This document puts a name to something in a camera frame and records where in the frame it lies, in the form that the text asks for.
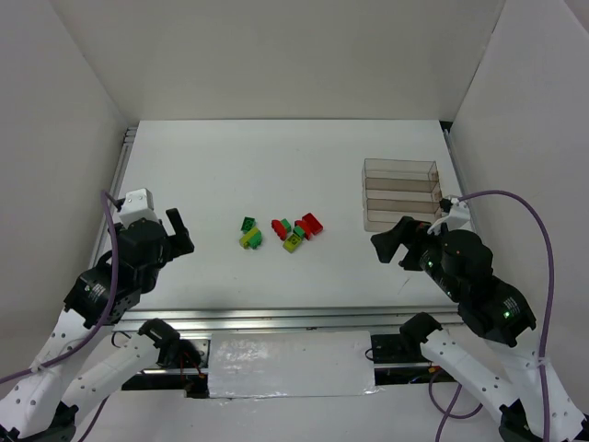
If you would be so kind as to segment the yellow lego brick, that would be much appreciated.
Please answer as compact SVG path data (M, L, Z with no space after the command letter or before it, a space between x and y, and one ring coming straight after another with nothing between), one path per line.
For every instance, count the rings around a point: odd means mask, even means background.
M258 230L258 229L256 227L253 227L249 232L245 233L241 237L241 239L239 240L239 244L243 249L249 249L248 240L256 230Z

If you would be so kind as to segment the dark green lego brick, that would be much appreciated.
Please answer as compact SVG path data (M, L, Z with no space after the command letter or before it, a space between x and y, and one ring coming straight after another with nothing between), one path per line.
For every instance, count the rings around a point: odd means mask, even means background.
M249 232L254 226L256 226L256 219L253 217L245 216L241 225L240 230L243 233Z

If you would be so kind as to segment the green rounded lego brick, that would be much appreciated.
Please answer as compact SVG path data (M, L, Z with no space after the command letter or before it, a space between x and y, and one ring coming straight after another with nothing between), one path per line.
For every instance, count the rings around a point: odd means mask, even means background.
M262 234L259 230L256 230L248 240L248 246L255 250L262 242Z

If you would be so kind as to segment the red rectangular lego brick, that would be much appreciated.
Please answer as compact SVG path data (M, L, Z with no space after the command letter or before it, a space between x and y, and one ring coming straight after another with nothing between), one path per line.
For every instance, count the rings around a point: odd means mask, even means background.
M307 213L300 219L295 220L294 225L304 229L306 233L305 239L311 239L312 236L316 236L323 231L322 224L312 213Z

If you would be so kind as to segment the yellow-green sloped lego brick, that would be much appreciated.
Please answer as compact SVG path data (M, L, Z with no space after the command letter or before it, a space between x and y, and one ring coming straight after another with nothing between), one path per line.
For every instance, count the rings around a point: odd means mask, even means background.
M287 250L289 253L293 253L298 249L302 242L303 240L299 236L297 236L296 234L292 234L283 243L283 248Z

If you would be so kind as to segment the red rounded lego brick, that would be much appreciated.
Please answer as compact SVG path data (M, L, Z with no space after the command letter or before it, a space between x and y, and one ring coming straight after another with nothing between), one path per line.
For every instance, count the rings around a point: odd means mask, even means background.
M273 219L271 221L271 227L281 241L287 239L289 231L281 220Z

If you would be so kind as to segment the small green lego brick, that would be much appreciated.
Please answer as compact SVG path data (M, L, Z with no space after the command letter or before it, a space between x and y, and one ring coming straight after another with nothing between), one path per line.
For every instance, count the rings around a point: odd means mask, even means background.
M281 220L281 224L284 227L284 229L286 230L287 233L289 233L292 230L291 224L287 221L286 218L283 218Z

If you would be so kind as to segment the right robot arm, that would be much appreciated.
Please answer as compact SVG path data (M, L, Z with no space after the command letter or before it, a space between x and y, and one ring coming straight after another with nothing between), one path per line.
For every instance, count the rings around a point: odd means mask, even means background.
M524 296L492 270L492 252L475 233L429 224L409 216L371 242L389 263L423 271L457 304L458 316L501 361L505 374L486 368L457 344L441 324L419 313L400 328L405 345L442 368L491 415L504 441L587 440L588 416L572 401L547 360L539 355L537 321Z

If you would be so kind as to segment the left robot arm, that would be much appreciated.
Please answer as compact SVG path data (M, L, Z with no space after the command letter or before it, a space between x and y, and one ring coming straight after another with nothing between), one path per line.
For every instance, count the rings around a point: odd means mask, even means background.
M48 341L2 399L2 440L71 441L85 418L137 372L199 364L199 353L171 325L151 319L112 355L82 369L102 336L155 288L159 271L194 251L179 211L166 215L172 235L159 219L144 216L112 225L113 249L78 276Z

